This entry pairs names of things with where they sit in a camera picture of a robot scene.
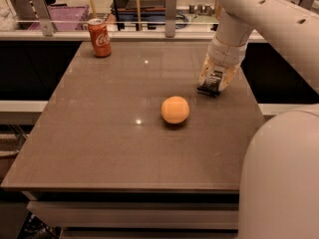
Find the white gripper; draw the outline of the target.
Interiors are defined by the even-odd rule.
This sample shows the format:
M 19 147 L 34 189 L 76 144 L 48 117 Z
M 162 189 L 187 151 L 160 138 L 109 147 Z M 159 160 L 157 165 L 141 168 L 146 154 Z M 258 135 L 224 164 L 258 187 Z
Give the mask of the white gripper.
M 208 45 L 207 56 L 205 57 L 199 75 L 201 87 L 212 88 L 215 84 L 213 72 L 215 65 L 223 67 L 222 78 L 218 90 L 222 92 L 232 81 L 239 65 L 245 58 L 248 36 L 235 36 L 226 40 L 215 35 Z

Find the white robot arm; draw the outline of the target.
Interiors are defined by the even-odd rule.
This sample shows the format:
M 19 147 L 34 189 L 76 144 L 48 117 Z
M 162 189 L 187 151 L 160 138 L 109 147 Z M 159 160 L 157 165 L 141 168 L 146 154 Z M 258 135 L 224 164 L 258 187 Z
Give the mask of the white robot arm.
M 285 0 L 217 0 L 220 21 L 199 87 L 220 93 L 257 31 L 319 92 L 319 16 Z M 319 239 L 319 106 L 300 107 L 265 123 L 244 157 L 238 239 Z

